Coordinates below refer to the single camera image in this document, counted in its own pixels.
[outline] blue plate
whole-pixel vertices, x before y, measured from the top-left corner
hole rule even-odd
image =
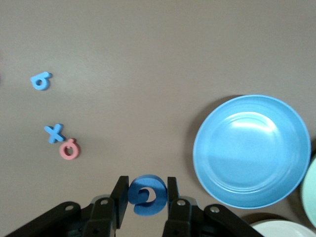
[[[302,181],[310,155],[307,128],[289,105],[245,95],[206,118],[195,139],[193,163],[210,195],[252,209],[288,196]]]

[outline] white plate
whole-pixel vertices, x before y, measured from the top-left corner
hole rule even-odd
[[[262,221],[251,226],[264,237],[316,237],[307,227],[291,221]]]

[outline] letter x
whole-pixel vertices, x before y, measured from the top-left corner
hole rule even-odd
[[[61,130],[63,129],[63,125],[60,123],[55,124],[54,127],[45,126],[44,129],[50,134],[50,138],[48,140],[49,143],[55,143],[56,141],[63,142],[66,139],[60,134]]]

